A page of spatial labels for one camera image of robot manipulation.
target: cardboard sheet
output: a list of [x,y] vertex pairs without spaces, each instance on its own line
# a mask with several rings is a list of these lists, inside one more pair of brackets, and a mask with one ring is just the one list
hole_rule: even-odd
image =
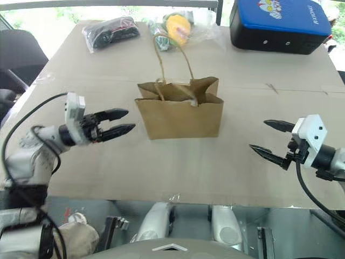
[[[73,147],[61,155],[50,195],[86,199],[149,200],[263,207],[314,208],[301,190],[292,165],[283,171],[255,154],[248,144],[285,155],[290,136],[263,124],[266,119],[296,122],[318,113],[328,129],[326,144],[344,147],[344,85],[321,46],[310,56],[238,50],[228,42],[224,52],[212,42],[186,47],[195,77],[220,79],[224,100],[219,137],[149,140],[134,102],[137,83],[160,75],[151,37],[139,24],[141,37],[90,54],[81,29],[75,27],[49,61],[16,117],[1,129],[4,138],[14,123],[46,98],[74,91],[85,96],[86,114],[112,107],[130,113],[118,123],[136,123],[125,137],[87,147]],[[180,53],[163,53],[167,77],[189,79]],[[29,118],[13,136],[8,154],[33,124],[64,123],[64,98]],[[102,124],[104,128],[110,123]],[[332,209],[345,209],[345,195],[336,182],[303,170],[314,195]]]

